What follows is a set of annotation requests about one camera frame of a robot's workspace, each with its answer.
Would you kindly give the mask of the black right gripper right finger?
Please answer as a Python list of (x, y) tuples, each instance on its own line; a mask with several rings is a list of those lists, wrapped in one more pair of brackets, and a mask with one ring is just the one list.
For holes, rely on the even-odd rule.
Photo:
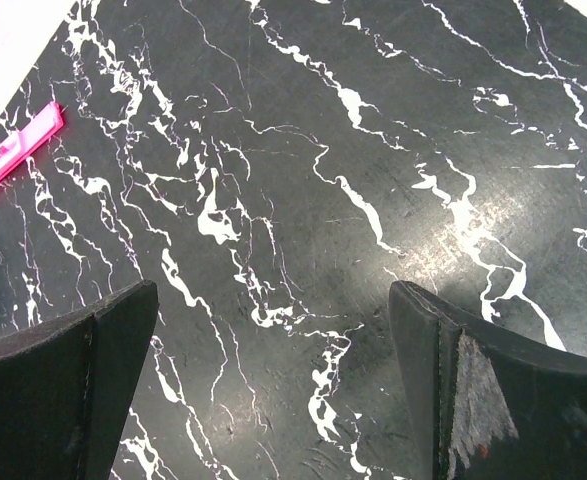
[(388, 304), (419, 478), (587, 479), (587, 357), (410, 281)]

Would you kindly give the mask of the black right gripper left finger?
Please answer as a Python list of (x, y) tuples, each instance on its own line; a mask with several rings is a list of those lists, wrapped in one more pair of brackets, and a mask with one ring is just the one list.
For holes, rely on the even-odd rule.
[(0, 338), (0, 479), (106, 479), (158, 317), (154, 282)]

